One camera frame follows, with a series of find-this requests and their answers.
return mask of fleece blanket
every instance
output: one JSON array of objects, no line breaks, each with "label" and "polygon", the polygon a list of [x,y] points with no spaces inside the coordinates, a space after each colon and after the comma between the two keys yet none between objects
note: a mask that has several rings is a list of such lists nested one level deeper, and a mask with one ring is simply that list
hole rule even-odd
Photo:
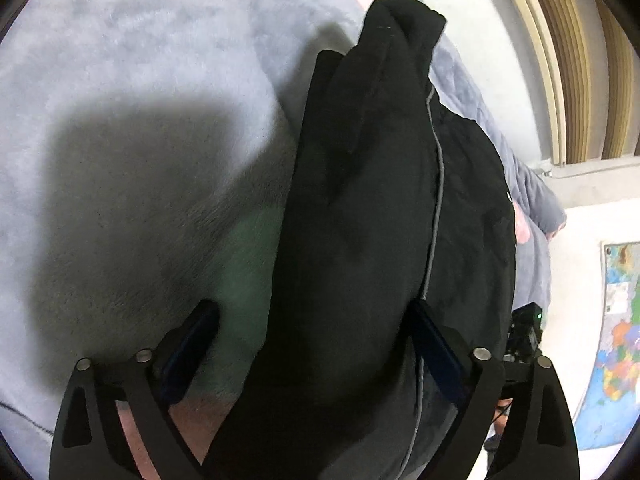
[{"label": "fleece blanket", "polygon": [[[76,360],[153,347],[214,298],[220,333],[172,411],[202,458],[264,339],[315,57],[351,48],[371,1],[27,4],[0,44],[0,431],[35,480]],[[548,306],[562,209],[446,36],[431,79],[503,161],[520,219],[514,307]]]}]

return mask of black jacket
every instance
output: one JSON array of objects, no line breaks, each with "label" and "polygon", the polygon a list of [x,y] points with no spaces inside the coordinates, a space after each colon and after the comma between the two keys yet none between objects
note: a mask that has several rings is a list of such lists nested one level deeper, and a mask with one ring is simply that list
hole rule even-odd
[{"label": "black jacket", "polygon": [[[426,299],[471,347],[504,351],[513,207],[478,125],[437,96],[426,103],[444,25],[416,0],[377,0],[356,47],[318,55],[266,342],[209,449],[213,478],[396,478],[417,417],[416,359],[402,318],[425,277],[441,178]],[[420,394],[405,473],[429,459],[454,415],[429,376]]]}]

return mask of metal screw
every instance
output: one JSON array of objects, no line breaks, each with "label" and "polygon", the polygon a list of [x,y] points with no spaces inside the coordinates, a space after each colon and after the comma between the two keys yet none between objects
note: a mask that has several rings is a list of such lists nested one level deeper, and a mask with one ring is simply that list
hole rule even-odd
[{"label": "metal screw", "polygon": [[544,356],[544,355],[541,355],[538,358],[538,364],[543,368],[551,368],[553,365],[551,362],[551,359],[549,359],[547,356]]},{"label": "metal screw", "polygon": [[85,370],[88,370],[90,367],[91,367],[91,359],[87,359],[86,357],[83,357],[76,363],[76,369],[79,372],[84,372]]},{"label": "metal screw", "polygon": [[136,354],[136,361],[139,363],[148,363],[151,361],[153,355],[154,353],[149,348],[145,348]]},{"label": "metal screw", "polygon": [[479,346],[478,348],[474,348],[474,357],[479,361],[488,361],[491,359],[491,352]]}]

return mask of colorful map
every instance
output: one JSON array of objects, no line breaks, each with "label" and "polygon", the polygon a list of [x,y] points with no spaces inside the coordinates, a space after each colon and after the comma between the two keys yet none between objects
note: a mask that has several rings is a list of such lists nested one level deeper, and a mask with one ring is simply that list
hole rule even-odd
[{"label": "colorful map", "polygon": [[575,420],[580,450],[621,444],[640,416],[640,242],[604,251],[600,346]]}]

